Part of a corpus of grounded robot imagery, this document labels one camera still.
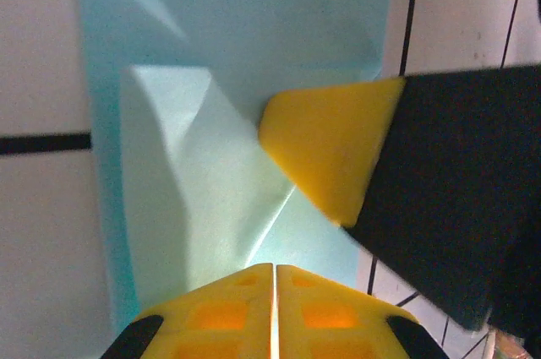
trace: yellow plastic piece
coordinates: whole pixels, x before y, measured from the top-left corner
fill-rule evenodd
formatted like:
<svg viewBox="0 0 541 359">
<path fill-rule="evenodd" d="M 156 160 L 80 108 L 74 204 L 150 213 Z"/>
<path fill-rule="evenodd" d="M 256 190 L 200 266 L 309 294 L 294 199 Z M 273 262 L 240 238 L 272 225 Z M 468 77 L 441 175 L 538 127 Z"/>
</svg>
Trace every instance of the yellow plastic piece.
<svg viewBox="0 0 541 359">
<path fill-rule="evenodd" d="M 354 226 L 404 78 L 275 95 L 260 143 L 331 221 Z"/>
<path fill-rule="evenodd" d="M 268 359 L 272 264 L 257 264 L 142 312 L 164 322 L 143 359 Z"/>
<path fill-rule="evenodd" d="M 385 318 L 401 308 L 288 265 L 276 267 L 280 359 L 408 359 Z"/>
</svg>

